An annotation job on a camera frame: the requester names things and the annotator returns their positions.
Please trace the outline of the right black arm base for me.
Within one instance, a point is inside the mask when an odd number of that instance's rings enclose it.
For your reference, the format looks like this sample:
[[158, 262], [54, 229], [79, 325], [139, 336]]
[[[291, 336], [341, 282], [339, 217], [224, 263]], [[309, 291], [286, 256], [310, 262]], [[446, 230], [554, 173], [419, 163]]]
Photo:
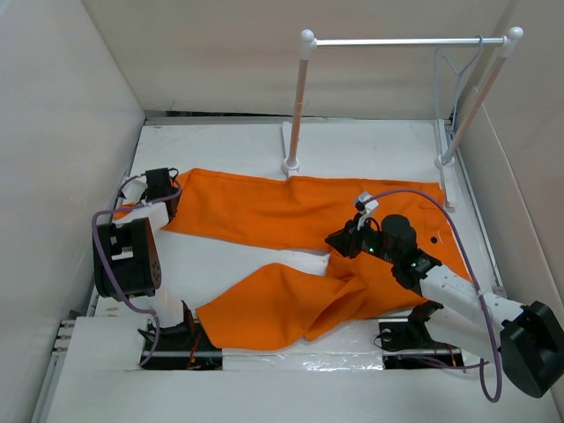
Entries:
[[464, 366], [459, 348], [434, 341], [427, 331], [425, 323], [440, 308], [430, 301], [414, 308], [408, 316], [378, 320], [379, 331], [373, 344], [382, 352], [385, 370]]

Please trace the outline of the orange trousers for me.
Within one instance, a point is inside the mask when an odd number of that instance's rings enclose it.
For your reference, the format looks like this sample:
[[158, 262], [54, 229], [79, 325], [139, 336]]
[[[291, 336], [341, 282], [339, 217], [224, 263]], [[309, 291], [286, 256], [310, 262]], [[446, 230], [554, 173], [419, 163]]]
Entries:
[[407, 217], [418, 245], [463, 278], [468, 271], [432, 182], [323, 179], [285, 181], [200, 168], [179, 176], [182, 194], [172, 233], [272, 250], [245, 277], [199, 306], [197, 317], [221, 349], [274, 351], [313, 341], [339, 324], [423, 303], [396, 282], [391, 267], [367, 254], [347, 259], [325, 243], [353, 216], [363, 193], [383, 194], [375, 216]]

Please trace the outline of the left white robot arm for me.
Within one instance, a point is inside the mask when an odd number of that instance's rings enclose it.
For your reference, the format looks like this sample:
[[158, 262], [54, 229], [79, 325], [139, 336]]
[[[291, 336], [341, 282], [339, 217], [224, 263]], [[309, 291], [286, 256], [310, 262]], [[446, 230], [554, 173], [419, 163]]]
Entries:
[[124, 180], [123, 203], [92, 217], [94, 282], [98, 294], [148, 315], [152, 324], [140, 333], [149, 342], [167, 339], [177, 349], [196, 341], [193, 316], [182, 300], [164, 287], [155, 234], [170, 224], [182, 193], [174, 167], [146, 170]]

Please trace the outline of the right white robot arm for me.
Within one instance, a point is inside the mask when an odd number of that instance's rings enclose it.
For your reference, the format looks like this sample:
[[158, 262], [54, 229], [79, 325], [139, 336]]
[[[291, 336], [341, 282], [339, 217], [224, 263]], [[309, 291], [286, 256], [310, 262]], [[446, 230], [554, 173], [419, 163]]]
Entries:
[[544, 303], [524, 305], [479, 291], [417, 243], [408, 218], [392, 214], [377, 229], [356, 215], [325, 239], [341, 256], [367, 253], [391, 265], [403, 288], [426, 299], [412, 311], [407, 336], [419, 347], [452, 344], [486, 361], [523, 393], [541, 398], [563, 376], [563, 329]]

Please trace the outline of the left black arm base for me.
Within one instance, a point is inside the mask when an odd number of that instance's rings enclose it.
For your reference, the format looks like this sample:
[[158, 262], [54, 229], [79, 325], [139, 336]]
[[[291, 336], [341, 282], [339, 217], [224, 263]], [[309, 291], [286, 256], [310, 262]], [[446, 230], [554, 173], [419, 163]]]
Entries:
[[175, 326], [161, 328], [156, 349], [150, 353], [156, 328], [152, 322], [137, 332], [144, 340], [140, 357], [141, 368], [153, 371], [188, 370], [215, 371], [223, 368], [223, 353], [215, 347], [203, 326], [183, 303], [182, 321]]

